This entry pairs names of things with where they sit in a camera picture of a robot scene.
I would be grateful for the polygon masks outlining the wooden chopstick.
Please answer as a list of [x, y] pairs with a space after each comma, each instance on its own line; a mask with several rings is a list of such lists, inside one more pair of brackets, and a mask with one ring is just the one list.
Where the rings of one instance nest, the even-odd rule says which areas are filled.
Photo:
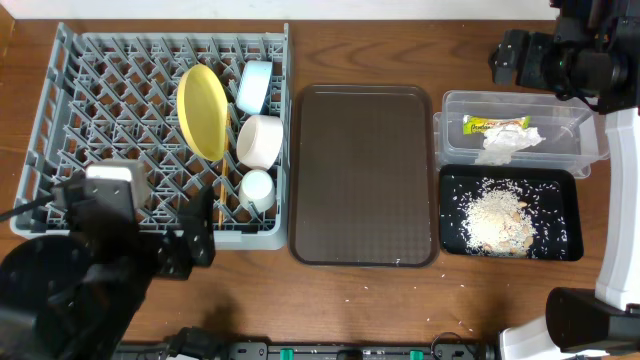
[[229, 152], [229, 148], [230, 148], [230, 135], [228, 134], [228, 131], [231, 130], [231, 115], [230, 115], [230, 111], [227, 111], [227, 118], [226, 118], [226, 122], [225, 122], [225, 142], [224, 142], [224, 152], [223, 152], [223, 158], [222, 158], [222, 181], [221, 181], [221, 186], [220, 186], [220, 198], [219, 198], [219, 203], [221, 206], [226, 205], [226, 200], [227, 200], [227, 189], [226, 189], [226, 185], [223, 182], [227, 175], [228, 175], [228, 171], [229, 171], [229, 166], [228, 166], [228, 161], [226, 158], [226, 155]]
[[[223, 159], [222, 159], [221, 174], [223, 176], [223, 180], [226, 178], [228, 174], [228, 165], [227, 165], [227, 160], [225, 156], [223, 156]], [[221, 181], [221, 185], [220, 185], [219, 206], [218, 206], [218, 213], [219, 213], [218, 230], [222, 230], [222, 225], [225, 220], [225, 212], [223, 210], [224, 210], [224, 207], [226, 206], [227, 191], [226, 191], [226, 185], [224, 184], [223, 180]]]

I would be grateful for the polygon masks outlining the white paper cup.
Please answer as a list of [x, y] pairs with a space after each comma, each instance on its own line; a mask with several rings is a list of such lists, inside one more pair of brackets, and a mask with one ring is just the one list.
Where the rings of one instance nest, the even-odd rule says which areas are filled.
[[239, 188], [240, 204], [258, 213], [269, 210], [276, 201], [276, 188], [271, 176], [263, 170], [247, 172]]

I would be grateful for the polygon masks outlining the yellow green snack wrapper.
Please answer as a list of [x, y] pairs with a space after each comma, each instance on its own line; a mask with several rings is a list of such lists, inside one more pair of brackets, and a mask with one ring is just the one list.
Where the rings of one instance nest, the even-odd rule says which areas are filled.
[[462, 131], [464, 135], [484, 134], [487, 130], [502, 125], [517, 125], [523, 129], [526, 129], [529, 127], [530, 120], [530, 116], [522, 116], [511, 119], [494, 119], [473, 115], [464, 115]]

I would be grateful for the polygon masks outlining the white napkin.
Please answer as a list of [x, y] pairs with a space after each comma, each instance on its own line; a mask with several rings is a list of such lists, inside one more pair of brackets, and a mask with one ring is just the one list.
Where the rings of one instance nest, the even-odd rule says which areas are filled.
[[520, 150], [538, 145], [544, 140], [538, 129], [519, 125], [500, 125], [484, 133], [483, 150], [475, 159], [475, 165], [501, 166], [512, 161], [512, 155]]

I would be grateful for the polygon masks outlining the yellow round plate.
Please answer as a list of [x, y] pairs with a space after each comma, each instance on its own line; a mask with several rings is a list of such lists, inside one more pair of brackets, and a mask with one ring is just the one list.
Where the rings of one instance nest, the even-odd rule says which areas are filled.
[[176, 110], [180, 130], [189, 148], [208, 161], [224, 154], [228, 100], [216, 74], [197, 64], [180, 79]]

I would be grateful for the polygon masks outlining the light blue bowl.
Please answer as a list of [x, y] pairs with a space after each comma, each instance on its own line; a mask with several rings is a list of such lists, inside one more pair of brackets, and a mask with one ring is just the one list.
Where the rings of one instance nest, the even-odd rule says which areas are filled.
[[236, 106], [249, 115], [262, 112], [269, 90], [273, 64], [268, 61], [248, 61], [242, 73]]

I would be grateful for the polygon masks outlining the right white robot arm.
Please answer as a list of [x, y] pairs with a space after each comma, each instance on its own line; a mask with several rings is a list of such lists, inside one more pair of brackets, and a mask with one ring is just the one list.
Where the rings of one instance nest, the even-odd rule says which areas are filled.
[[557, 0], [551, 33], [506, 31], [490, 57], [515, 82], [603, 116], [610, 153], [607, 238], [594, 289], [558, 287], [544, 315], [502, 331], [497, 358], [586, 359], [639, 350], [639, 4]]

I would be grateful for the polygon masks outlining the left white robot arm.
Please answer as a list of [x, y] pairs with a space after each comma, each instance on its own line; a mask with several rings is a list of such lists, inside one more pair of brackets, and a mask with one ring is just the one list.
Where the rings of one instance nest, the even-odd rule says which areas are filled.
[[1, 262], [1, 351], [17, 359], [108, 359], [156, 277], [186, 280], [215, 257], [212, 187], [179, 211], [183, 230], [140, 230], [132, 188], [85, 180], [56, 190], [71, 231]]

